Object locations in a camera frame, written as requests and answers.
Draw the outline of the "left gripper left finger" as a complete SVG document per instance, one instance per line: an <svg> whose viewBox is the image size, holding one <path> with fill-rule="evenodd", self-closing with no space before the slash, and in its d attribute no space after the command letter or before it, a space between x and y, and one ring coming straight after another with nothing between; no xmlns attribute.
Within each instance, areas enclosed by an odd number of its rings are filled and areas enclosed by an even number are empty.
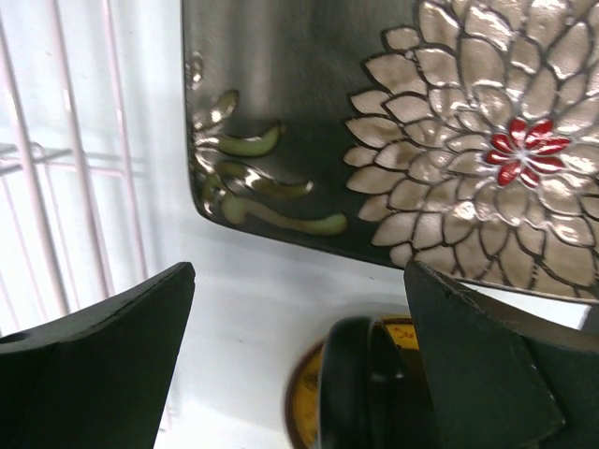
<svg viewBox="0 0 599 449"><path fill-rule="evenodd" d="M2 338L2 447L152 448L194 291L181 262Z"/></svg>

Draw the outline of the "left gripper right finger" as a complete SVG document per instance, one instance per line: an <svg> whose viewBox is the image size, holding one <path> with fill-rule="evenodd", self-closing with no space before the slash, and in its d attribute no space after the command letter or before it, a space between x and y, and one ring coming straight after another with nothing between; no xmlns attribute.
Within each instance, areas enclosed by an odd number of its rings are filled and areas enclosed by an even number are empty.
<svg viewBox="0 0 599 449"><path fill-rule="evenodd" d="M598 337L404 269L444 448L595 448Z"/></svg>

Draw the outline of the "white wire dish rack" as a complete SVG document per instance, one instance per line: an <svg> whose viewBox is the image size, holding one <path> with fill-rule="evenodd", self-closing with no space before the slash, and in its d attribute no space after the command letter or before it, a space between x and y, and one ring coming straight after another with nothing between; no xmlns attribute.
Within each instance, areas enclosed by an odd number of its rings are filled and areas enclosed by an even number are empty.
<svg viewBox="0 0 599 449"><path fill-rule="evenodd" d="M1 5L1 332L181 258L180 6Z"/></svg>

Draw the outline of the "black square floral plate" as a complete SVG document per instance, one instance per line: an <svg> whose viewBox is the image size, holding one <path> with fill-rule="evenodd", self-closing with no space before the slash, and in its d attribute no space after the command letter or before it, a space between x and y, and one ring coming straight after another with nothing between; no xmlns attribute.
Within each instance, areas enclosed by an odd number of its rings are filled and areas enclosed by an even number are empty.
<svg viewBox="0 0 599 449"><path fill-rule="evenodd" d="M598 299L594 1L185 1L191 197L216 224Z"/></svg>

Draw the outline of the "round yellow black saucer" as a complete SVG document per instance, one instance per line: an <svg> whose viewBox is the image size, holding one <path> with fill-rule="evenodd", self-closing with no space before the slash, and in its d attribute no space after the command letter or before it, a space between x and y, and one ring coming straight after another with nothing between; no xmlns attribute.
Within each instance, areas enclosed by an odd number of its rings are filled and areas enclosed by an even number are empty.
<svg viewBox="0 0 599 449"><path fill-rule="evenodd" d="M419 350L408 316L387 315L383 322L401 349ZM318 429L319 380L324 339L318 340L298 361L285 390L284 419L287 438L294 449L315 448Z"/></svg>

